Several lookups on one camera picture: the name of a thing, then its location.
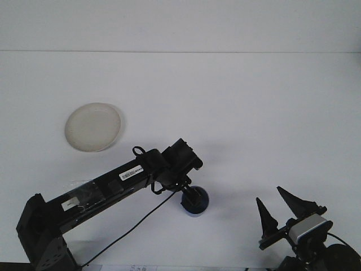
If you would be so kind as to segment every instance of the white plate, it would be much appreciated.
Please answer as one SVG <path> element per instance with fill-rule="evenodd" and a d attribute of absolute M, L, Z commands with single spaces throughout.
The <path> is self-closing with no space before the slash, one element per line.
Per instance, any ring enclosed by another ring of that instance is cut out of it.
<path fill-rule="evenodd" d="M 65 125 L 67 141 L 80 151 L 101 151 L 109 147 L 119 131 L 119 113 L 106 103 L 89 103 L 76 109 Z"/>

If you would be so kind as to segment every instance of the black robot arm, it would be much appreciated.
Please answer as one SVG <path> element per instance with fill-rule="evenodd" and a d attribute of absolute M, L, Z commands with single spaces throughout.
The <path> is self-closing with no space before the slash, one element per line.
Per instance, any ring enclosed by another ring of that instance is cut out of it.
<path fill-rule="evenodd" d="M 184 140 L 162 153 L 141 147 L 134 147 L 133 153 L 134 160 L 49 202 L 41 194 L 28 200 L 16 230 L 34 270 L 81 270 L 62 235 L 148 185 L 156 194 L 182 190 L 182 206 L 192 213 L 207 208 L 207 193 L 190 187 L 187 176 L 203 163 Z M 159 191 L 154 188 L 156 181 L 162 185 Z"/>
<path fill-rule="evenodd" d="M 361 271 L 360 256 L 350 246 L 324 245 L 333 225 L 321 217 L 327 211 L 326 207 L 302 200 L 280 186 L 277 189 L 296 216 L 280 229 L 261 200 L 256 199 L 263 229 L 260 249 L 285 238 L 296 254 L 296 257 L 287 256 L 277 271 Z"/>

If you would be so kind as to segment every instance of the sticker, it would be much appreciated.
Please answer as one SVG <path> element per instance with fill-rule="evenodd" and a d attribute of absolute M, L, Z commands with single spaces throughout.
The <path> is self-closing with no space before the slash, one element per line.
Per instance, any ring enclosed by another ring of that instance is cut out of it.
<path fill-rule="evenodd" d="M 76 196 L 72 197 L 71 199 L 67 200 L 66 202 L 63 202 L 61 204 L 61 206 L 63 207 L 64 211 L 67 211 L 71 208 L 73 208 L 74 206 L 78 206 L 79 205 L 79 200 Z"/>
<path fill-rule="evenodd" d="M 125 181 L 126 179 L 129 179 L 131 176 L 136 175 L 143 171 L 144 171 L 144 169 L 142 168 L 142 166 L 137 165 L 136 167 L 129 169 L 126 172 L 120 173 L 119 177 L 122 181 Z"/>

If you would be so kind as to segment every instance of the white surface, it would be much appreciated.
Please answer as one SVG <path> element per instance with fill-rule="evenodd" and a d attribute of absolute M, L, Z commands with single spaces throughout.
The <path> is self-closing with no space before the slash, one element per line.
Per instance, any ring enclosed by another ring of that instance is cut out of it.
<path fill-rule="evenodd" d="M 89 103 L 70 115 L 65 125 L 65 137 L 77 150 L 101 151 L 116 140 L 120 124 L 120 116 L 113 106 Z"/>
<path fill-rule="evenodd" d="M 361 251 L 360 54 L 0 53 L 0 261 L 25 262 L 15 226 L 27 199 L 46 200 L 179 137 L 204 161 L 190 177 L 210 206 L 185 214 L 176 195 L 98 264 L 277 266 L 286 241 L 258 249 L 255 198 L 284 225 L 279 196 L 327 206 L 332 232 Z M 116 105 L 121 138 L 96 153 L 67 144 L 64 125 L 85 103 Z M 141 190 L 65 235 L 85 262 L 168 193 Z"/>
<path fill-rule="evenodd" d="M 0 1 L 0 49 L 360 52 L 360 0 Z"/>

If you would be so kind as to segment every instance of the white table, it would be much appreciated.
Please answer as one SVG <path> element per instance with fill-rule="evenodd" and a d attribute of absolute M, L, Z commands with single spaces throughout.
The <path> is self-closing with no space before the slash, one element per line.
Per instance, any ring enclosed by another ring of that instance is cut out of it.
<path fill-rule="evenodd" d="M 277 266 L 286 241 L 258 248 L 259 196 L 280 226 L 293 217 L 276 187 L 327 206 L 332 232 L 361 250 L 360 54 L 1 52 L 0 261 L 28 261 L 15 226 L 35 193 L 46 200 L 182 137 L 203 160 L 210 196 L 189 217 L 181 195 L 96 264 Z M 122 112 L 111 148 L 67 144 L 70 113 L 90 102 Z M 85 262 L 169 193 L 141 190 L 65 235 Z"/>

